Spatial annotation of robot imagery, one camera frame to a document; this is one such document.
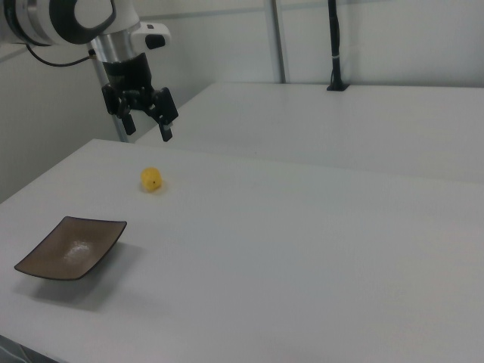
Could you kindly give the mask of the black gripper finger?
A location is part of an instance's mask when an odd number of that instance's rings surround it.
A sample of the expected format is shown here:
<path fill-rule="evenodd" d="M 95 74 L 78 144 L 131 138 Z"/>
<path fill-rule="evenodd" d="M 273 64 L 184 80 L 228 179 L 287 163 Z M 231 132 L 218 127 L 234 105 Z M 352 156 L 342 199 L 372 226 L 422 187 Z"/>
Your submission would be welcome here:
<path fill-rule="evenodd" d="M 172 138 L 172 124 L 178 110 L 168 88 L 148 92 L 144 95 L 144 112 L 158 125 L 161 138 L 168 142 Z"/>
<path fill-rule="evenodd" d="M 130 114 L 131 108 L 129 106 L 128 98 L 124 94 L 119 95 L 110 84 L 104 85 L 101 88 L 101 92 L 107 112 L 122 121 L 127 135 L 135 133 L 136 127 Z"/>

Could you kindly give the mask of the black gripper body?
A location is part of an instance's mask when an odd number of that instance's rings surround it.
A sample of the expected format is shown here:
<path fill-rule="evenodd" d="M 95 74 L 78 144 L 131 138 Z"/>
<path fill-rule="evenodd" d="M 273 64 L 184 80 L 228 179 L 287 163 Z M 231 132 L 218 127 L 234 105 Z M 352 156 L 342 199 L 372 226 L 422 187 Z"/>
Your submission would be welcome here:
<path fill-rule="evenodd" d="M 103 94 L 124 91 L 140 92 L 141 90 L 151 94 L 154 91 L 145 53 L 129 60 L 116 63 L 103 62 L 102 64 L 109 81 L 101 88 Z"/>

